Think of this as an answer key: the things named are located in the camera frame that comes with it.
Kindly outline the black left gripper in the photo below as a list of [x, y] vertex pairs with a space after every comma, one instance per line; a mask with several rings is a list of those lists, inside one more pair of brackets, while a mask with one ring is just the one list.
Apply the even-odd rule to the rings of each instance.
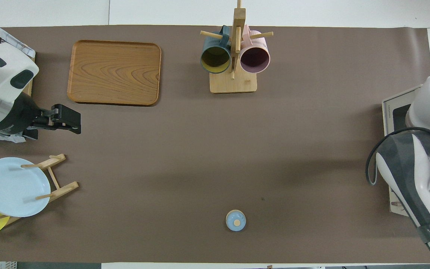
[[[48, 117], [53, 124], [38, 124], [38, 117]], [[81, 134], [81, 114], [62, 104], [55, 104], [51, 109], [42, 109], [26, 93], [21, 93], [15, 99], [10, 112], [0, 121], [0, 136], [23, 136], [32, 140], [38, 139], [38, 130], [68, 130], [77, 135]]]

